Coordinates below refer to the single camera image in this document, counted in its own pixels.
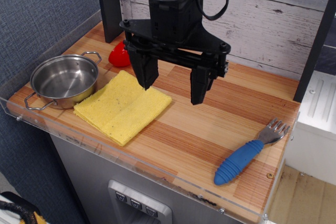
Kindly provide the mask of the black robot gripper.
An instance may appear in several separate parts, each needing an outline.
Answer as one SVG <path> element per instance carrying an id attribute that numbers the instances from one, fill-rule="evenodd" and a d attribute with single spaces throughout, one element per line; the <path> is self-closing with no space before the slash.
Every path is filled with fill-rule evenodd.
<path id="1" fill-rule="evenodd" d="M 205 30 L 202 19 L 219 19 L 229 0 L 215 15 L 203 10 L 203 0 L 148 0 L 150 19 L 123 20 L 125 45 L 140 86 L 146 90 L 159 76 L 158 61 L 191 68 L 191 103 L 202 104 L 213 79 L 228 68 L 230 45 Z"/>

